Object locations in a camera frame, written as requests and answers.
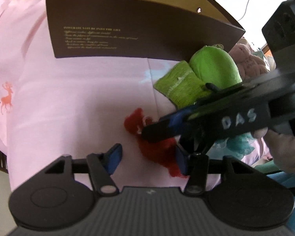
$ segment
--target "orange deer print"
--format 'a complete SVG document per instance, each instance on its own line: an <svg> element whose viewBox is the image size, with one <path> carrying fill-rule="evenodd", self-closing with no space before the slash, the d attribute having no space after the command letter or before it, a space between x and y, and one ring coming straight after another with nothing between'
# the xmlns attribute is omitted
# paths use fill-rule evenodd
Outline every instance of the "orange deer print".
<svg viewBox="0 0 295 236"><path fill-rule="evenodd" d="M11 104L11 100L12 100L12 84L9 83L9 82L6 82L5 84L2 84L2 87L8 92L8 95L6 97L3 97L1 98L1 113L3 114L2 112L2 108L4 106L4 108L6 109L6 112L10 112L8 109L7 109L7 105L9 105L9 108L11 109L12 107L12 104Z"/></svg>

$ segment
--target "pink bedsheet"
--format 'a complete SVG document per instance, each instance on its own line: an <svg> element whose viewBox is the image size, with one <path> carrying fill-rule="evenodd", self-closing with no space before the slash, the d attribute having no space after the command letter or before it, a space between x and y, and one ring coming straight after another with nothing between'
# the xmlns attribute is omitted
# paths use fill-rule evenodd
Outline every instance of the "pink bedsheet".
<svg viewBox="0 0 295 236"><path fill-rule="evenodd" d="M7 154L12 190L63 154L84 158L115 143L124 150L112 176L119 188L183 188L186 179L172 178L145 160L123 127L138 107L155 120L174 111L153 83L175 64L146 58L55 59L45 0L0 0L0 149ZM243 159L250 165L268 153L262 140L253 145ZM90 186L86 175L76 179ZM210 175L207 189L218 181Z"/></svg>

